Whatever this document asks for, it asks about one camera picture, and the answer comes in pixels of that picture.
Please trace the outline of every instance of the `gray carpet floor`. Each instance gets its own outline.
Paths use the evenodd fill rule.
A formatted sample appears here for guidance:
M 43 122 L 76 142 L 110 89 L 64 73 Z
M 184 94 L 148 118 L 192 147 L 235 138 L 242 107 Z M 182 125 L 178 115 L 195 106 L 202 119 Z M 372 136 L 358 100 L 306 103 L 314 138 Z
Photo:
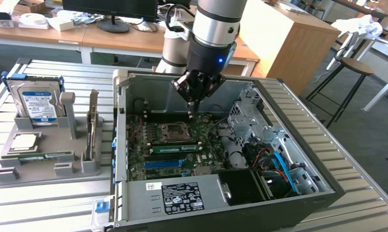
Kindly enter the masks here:
M 0 73 L 11 70 L 17 58 L 79 63 L 80 53 L 67 50 L 0 45 Z M 332 58 L 333 53 L 330 52 L 318 67 L 313 79 L 324 73 Z M 120 66 L 136 67 L 139 63 L 139 57 L 119 56 L 119 60 L 120 62 L 116 65 Z M 151 59 L 150 62 L 142 60 L 139 67 L 150 68 L 158 65 L 158 62 L 158 59 Z M 360 75 L 353 71 L 344 69 L 324 89 L 324 93 L 334 101 L 341 102 L 358 77 Z M 308 96 L 318 84 L 320 82 L 308 84 L 301 98 Z M 330 126 L 329 130 L 388 193 L 388 161 L 385 160 L 388 156 L 388 99 L 384 98 L 370 112 L 365 113 L 361 111 L 361 108 L 377 94 L 381 87 L 381 84 L 372 78 L 364 81 L 344 115 L 338 122 Z M 321 96 L 314 98 L 314 102 L 330 112 L 337 109 L 337 106 Z M 328 119 L 330 118 L 317 107 L 310 104 L 309 107 L 317 115 Z

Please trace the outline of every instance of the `metal slatted table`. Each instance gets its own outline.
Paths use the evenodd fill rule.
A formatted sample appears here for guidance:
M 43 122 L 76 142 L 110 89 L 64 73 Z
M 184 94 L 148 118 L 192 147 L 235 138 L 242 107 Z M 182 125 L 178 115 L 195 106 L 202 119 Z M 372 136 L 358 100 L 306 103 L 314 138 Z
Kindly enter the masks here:
M 88 109 L 92 88 L 100 91 L 97 111 L 103 125 L 103 167 L 97 176 L 0 188 L 0 231 L 89 231 L 95 199 L 110 194 L 112 88 L 111 74 L 118 67 L 32 60 L 21 67 L 25 74 L 61 74 L 65 90 L 76 94 L 75 113 Z M 261 80 L 305 140 L 338 180 L 346 195 L 325 210 L 312 214 L 294 228 L 282 231 L 388 232 L 388 196 L 360 167 L 313 114 L 275 79 Z M 16 107 L 0 86 L 0 151 L 13 127 Z M 267 112 L 273 123 L 275 117 Z

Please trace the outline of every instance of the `power supply label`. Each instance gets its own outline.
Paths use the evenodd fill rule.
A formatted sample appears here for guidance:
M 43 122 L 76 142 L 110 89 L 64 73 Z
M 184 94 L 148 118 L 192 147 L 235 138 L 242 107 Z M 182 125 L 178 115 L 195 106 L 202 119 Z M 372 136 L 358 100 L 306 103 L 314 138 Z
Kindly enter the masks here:
M 23 99 L 31 119 L 36 122 L 52 122 L 56 120 L 56 110 L 52 105 L 49 92 L 23 92 Z
M 168 215 L 205 209 L 198 182 L 162 185 L 162 195 Z

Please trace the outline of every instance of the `monitor stand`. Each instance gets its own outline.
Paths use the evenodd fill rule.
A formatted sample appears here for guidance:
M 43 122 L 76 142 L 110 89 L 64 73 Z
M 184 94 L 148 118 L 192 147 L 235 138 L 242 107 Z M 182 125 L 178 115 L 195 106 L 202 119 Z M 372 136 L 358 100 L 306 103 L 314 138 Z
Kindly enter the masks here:
M 96 23 L 97 27 L 110 33 L 124 33 L 130 30 L 127 23 L 115 21 L 115 16 L 111 19 L 103 19 Z

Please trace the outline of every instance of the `motherboard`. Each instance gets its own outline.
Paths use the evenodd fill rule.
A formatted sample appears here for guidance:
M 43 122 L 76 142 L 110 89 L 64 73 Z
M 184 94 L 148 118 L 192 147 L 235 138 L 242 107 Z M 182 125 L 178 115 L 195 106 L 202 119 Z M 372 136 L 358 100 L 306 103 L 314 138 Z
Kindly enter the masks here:
M 160 119 L 128 115 L 130 181 L 207 175 L 222 170 L 226 155 L 217 122 L 218 118 L 205 113 Z

